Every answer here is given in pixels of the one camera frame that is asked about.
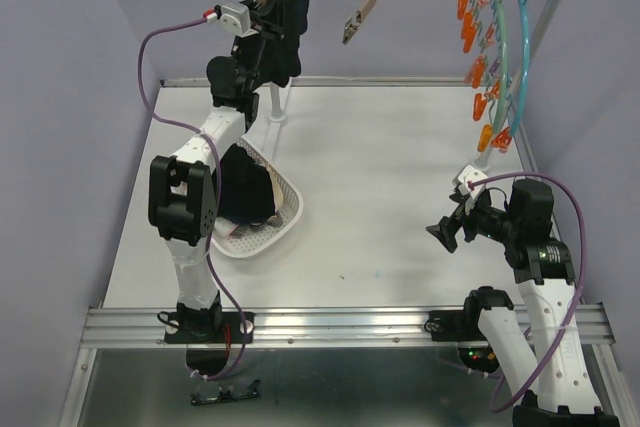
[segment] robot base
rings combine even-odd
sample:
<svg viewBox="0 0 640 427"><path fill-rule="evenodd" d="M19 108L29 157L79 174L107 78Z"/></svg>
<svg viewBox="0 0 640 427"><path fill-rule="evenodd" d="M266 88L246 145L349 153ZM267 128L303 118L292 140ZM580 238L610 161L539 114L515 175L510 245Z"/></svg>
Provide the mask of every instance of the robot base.
<svg viewBox="0 0 640 427"><path fill-rule="evenodd" d="M220 344L225 345L227 339L223 327L228 326L232 344L244 341L244 329L238 312L222 312L219 303L209 310L196 311L178 304L177 312L166 313L167 321L182 328L167 327L164 341L167 344ZM253 342L253 312L244 312L247 321L247 343Z"/></svg>

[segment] white table surface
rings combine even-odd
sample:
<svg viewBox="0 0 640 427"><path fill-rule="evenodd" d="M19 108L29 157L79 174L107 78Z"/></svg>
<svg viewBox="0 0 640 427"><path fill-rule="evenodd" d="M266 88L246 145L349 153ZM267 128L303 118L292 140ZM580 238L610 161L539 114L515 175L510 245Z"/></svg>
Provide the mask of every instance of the white table surface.
<svg viewBox="0 0 640 427"><path fill-rule="evenodd" d="M248 134L264 143L270 110ZM247 260L213 253L244 307L461 305L483 285L522 299L499 244L478 238L449 254L426 231L450 215L451 180L475 155L481 125L466 87L294 87L274 165L301 191L305 210L277 244ZM165 88L157 112L201 125L207 88ZM105 307L171 307L178 287L164 241L147 221L149 164L190 134L153 123L140 164ZM492 173L522 170L515 145ZM511 182L497 183L507 194ZM498 194L495 200L501 199ZM229 306L226 299L223 304Z"/></svg>

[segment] black connector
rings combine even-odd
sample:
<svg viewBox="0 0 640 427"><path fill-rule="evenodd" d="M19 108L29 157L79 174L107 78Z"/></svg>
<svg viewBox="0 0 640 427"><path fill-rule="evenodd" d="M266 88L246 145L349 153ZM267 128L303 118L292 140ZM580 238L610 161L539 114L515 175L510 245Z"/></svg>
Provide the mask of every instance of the black connector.
<svg viewBox="0 0 640 427"><path fill-rule="evenodd" d="M187 185L186 195L172 188ZM149 172L149 223L166 240L195 246L213 231L216 196L211 169L202 162L180 162L176 156L158 156Z"/></svg>

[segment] white pole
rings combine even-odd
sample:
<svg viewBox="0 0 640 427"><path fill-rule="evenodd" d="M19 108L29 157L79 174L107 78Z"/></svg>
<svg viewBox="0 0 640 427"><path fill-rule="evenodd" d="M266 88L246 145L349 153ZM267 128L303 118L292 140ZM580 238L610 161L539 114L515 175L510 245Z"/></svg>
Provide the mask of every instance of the white pole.
<svg viewBox="0 0 640 427"><path fill-rule="evenodd" d="M269 84L269 92L271 93L271 115L269 119L271 122L284 122L286 116L282 112L282 106L280 105L280 89L272 82Z"/></svg>

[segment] mesh basket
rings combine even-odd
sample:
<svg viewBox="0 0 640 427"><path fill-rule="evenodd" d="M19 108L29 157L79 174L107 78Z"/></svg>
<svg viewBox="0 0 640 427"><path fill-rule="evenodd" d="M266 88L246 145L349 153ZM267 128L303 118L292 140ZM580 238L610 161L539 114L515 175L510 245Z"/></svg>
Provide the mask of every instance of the mesh basket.
<svg viewBox="0 0 640 427"><path fill-rule="evenodd" d="M284 202L279 211L282 218L280 227L265 225L264 229L258 232L249 230L240 238L224 237L215 230L213 231L212 242L220 252L235 259L245 259L262 252L286 234L300 219L304 204L298 189L280 175L276 168L248 140L240 139L237 144L246 149L252 159L273 172L284 195Z"/></svg>

